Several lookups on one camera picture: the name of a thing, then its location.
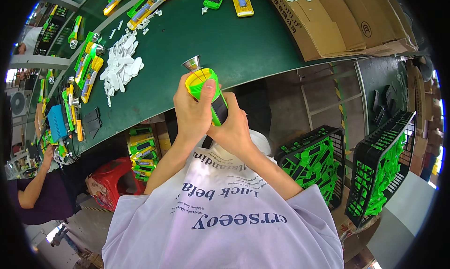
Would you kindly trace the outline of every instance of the black plastic crate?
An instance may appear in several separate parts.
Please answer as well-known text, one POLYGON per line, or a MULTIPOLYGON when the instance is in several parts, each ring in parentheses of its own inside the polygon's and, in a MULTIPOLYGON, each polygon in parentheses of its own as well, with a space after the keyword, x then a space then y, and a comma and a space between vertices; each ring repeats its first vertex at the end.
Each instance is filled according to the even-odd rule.
POLYGON ((274 155, 275 160, 280 167, 283 167, 284 161, 287 158, 293 158, 295 154, 301 153, 306 148, 317 144, 323 139, 330 137, 333 142, 333 158, 339 162, 337 181, 334 186, 331 200, 329 201, 329 210, 337 208, 341 202, 344 192, 344 167, 345 167, 345 144, 344 144, 344 131, 342 128, 334 128, 330 126, 321 126, 317 129, 303 134, 300 137, 284 144, 289 153, 279 148, 274 155))
POLYGON ((406 136, 406 144, 399 158, 400 171, 396 172, 394 180, 383 191, 386 203, 408 175, 414 148, 415 120, 415 112, 398 111, 393 118, 357 144, 353 155, 352 183, 345 210, 345 214, 357 228, 364 226, 372 218, 365 213, 374 191, 380 160, 402 134, 406 136), (364 173, 370 180, 365 179, 359 172, 364 173), (363 193, 365 199, 361 204, 363 193), (355 207, 357 204, 362 208, 360 213, 355 213, 349 208, 350 205, 355 207))

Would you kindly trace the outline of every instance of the dark purple shirt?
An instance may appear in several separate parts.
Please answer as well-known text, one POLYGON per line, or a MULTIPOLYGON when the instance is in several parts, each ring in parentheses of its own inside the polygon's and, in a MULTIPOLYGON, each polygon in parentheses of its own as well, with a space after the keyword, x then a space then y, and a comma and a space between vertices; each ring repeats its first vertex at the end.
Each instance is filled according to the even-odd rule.
POLYGON ((22 223, 42 224, 50 220, 64 220, 73 215, 73 208, 60 170, 49 172, 42 185, 41 194, 32 209, 23 209, 19 204, 18 190, 24 191, 32 179, 8 181, 8 194, 22 223))

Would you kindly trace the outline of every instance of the red plastic stool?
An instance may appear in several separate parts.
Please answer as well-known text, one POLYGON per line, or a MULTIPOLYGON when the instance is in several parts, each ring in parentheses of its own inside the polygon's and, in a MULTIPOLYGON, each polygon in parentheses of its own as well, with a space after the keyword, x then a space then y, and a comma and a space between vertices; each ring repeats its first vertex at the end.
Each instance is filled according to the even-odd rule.
POLYGON ((128 172, 132 172, 131 160, 128 157, 122 157, 99 167, 89 176, 87 179, 88 189, 101 207, 114 211, 121 195, 143 194, 145 186, 134 176, 137 187, 134 194, 126 192, 126 187, 119 184, 119 179, 128 172))

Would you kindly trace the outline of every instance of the hand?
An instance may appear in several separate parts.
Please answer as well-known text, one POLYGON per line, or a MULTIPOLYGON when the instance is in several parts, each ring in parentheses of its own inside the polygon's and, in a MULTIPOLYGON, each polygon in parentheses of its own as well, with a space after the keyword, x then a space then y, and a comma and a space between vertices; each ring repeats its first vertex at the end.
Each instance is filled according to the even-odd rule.
POLYGON ((247 114, 241 110, 232 92, 224 92, 228 104, 228 118, 222 126, 211 126, 207 134, 230 154, 244 161, 245 155, 258 148, 253 144, 248 129, 247 114))
POLYGON ((216 92, 216 82, 209 79, 203 85, 199 102, 195 101, 185 86, 186 79, 190 75, 185 74, 181 77, 180 84, 173 97, 178 122, 178 134, 175 142, 181 143, 189 152, 211 126, 211 101, 216 92))
POLYGON ((53 160, 53 145, 49 145, 44 153, 44 159, 42 160, 42 166, 50 168, 50 164, 53 160))

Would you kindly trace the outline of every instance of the workbench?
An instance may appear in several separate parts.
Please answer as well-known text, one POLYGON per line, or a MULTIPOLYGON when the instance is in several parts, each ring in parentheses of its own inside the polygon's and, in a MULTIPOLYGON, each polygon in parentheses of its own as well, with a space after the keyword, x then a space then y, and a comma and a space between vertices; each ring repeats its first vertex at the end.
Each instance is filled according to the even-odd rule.
MULTIPOLYGON (((223 0, 218 10, 209 9, 202 15, 203 1, 167 0, 160 6, 162 16, 150 20, 148 33, 142 35, 142 30, 138 30, 136 39, 139 45, 133 58, 141 57, 144 68, 125 86, 126 92, 118 91, 111 97, 110 108, 104 82, 97 77, 89 101, 82 104, 80 114, 84 116, 98 107, 103 124, 94 138, 85 133, 85 142, 78 143, 75 140, 73 151, 76 155, 116 133, 173 108, 172 97, 180 77, 187 73, 181 64, 195 55, 201 54, 202 67, 212 68, 216 72, 222 89, 293 69, 350 59, 344 57, 303 62, 298 56, 298 47, 269 0, 251 0, 255 15, 247 18, 236 16, 232 0, 223 0)), ((87 0, 72 15, 71 20, 81 14, 86 19, 84 32, 96 30, 96 26, 107 18, 103 15, 106 3, 107 0, 87 0)), ((119 9, 124 4, 122 1, 113 12, 121 11, 119 9)), ((100 43, 106 48, 110 48, 125 34, 124 29, 130 19, 126 13, 128 10, 120 15, 115 14, 118 16, 101 30, 100 43), (121 20, 121 30, 116 30, 110 40, 111 31, 118 27, 121 20)), ((75 75, 76 58, 73 58, 78 52, 70 50, 68 43, 54 46, 49 53, 65 58, 71 55, 73 60, 58 81, 75 75)), ((104 65, 99 75, 107 66, 108 54, 102 58, 104 65)))

